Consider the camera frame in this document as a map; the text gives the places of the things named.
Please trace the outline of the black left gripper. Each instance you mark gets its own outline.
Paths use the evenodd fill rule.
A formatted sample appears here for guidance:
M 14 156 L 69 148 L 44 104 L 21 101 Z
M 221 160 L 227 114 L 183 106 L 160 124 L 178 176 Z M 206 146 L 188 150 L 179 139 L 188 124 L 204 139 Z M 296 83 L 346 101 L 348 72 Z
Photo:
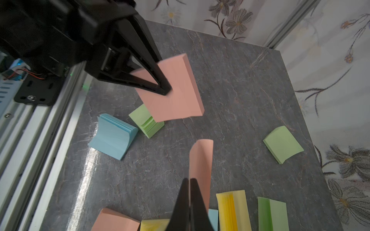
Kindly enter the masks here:
M 171 85 L 135 1 L 1 1 L 1 51 L 58 76 L 83 61 L 99 81 L 166 95 Z

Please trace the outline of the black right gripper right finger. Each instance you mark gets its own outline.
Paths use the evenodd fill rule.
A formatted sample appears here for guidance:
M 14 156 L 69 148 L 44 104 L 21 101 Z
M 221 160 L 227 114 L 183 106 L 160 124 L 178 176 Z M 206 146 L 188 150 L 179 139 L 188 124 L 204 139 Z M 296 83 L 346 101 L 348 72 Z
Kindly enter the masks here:
M 214 231 L 195 178 L 190 179 L 190 230 Z

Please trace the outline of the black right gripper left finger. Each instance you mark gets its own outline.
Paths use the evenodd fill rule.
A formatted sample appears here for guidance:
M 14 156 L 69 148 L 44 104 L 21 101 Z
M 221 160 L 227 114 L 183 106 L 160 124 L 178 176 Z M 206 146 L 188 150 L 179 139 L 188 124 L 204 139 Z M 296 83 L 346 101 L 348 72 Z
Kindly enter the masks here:
M 188 231 L 190 223 L 189 179 L 182 181 L 171 219 L 165 231 Z

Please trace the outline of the large yellow memo pad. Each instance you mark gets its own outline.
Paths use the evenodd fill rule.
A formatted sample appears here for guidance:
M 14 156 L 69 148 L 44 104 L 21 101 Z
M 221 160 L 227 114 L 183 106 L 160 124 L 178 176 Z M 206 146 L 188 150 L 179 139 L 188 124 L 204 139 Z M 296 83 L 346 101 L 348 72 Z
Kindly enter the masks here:
M 221 231 L 251 231 L 244 190 L 216 194 Z

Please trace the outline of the torn red memo page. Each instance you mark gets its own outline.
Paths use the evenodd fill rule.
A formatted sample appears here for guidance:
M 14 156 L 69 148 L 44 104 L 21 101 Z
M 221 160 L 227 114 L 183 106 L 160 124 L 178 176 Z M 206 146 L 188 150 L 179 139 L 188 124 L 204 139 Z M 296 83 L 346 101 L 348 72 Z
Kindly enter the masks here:
M 189 177 L 198 182 L 206 210 L 209 210 L 214 141 L 197 140 L 189 153 Z

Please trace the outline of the green memo pad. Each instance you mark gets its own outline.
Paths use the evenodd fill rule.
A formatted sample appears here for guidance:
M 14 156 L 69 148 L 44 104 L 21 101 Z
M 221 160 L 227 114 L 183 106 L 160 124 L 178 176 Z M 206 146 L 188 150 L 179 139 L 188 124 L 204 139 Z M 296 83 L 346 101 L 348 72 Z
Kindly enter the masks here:
M 131 112 L 129 117 L 149 139 L 165 125 L 164 122 L 156 122 L 144 104 Z
M 280 165 L 304 151 L 286 126 L 275 128 L 263 139 L 263 142 Z
M 258 197 L 258 230 L 289 231 L 286 203 Z

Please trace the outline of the red memo pad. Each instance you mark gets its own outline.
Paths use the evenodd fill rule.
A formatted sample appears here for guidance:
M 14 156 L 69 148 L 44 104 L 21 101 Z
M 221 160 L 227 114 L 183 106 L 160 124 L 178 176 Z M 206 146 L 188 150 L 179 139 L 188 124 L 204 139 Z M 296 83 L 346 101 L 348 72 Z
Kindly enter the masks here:
M 158 63 L 171 90 L 166 95 L 136 88 L 143 104 L 156 122 L 202 116 L 204 106 L 187 54 Z

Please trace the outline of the pink memo pad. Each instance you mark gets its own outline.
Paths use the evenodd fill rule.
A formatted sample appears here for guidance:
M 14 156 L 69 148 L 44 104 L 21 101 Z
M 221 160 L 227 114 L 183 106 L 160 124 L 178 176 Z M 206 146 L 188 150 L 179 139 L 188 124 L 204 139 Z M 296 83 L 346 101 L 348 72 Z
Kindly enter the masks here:
M 91 231 L 137 231 L 139 227 L 139 221 L 111 209 L 103 208 Z

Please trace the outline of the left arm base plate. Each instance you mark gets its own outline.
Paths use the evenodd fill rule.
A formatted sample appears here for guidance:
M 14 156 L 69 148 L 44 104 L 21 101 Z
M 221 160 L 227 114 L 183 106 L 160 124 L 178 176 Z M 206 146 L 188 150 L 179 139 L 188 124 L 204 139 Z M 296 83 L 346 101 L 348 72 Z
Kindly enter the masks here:
M 53 106 L 66 77 L 43 75 L 41 79 L 28 74 L 14 97 L 14 101 L 28 105 Z

